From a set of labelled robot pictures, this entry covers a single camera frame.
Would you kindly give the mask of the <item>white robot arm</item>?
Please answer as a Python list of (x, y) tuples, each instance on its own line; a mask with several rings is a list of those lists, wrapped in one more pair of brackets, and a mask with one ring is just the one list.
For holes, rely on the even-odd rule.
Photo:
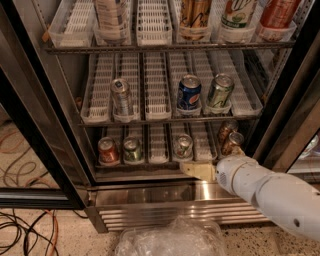
[(283, 230), (320, 241), (320, 191), (304, 180), (274, 172), (244, 154), (209, 161), (185, 161), (179, 169), (199, 180), (217, 181)]

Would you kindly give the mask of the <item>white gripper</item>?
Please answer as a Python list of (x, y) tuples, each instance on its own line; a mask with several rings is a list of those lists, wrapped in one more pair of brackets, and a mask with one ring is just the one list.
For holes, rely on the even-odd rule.
[[(245, 152), (236, 146), (233, 148), (232, 154), (244, 156)], [(211, 162), (181, 162), (179, 168), (184, 174), (202, 181), (213, 182), (216, 180), (216, 169)]]

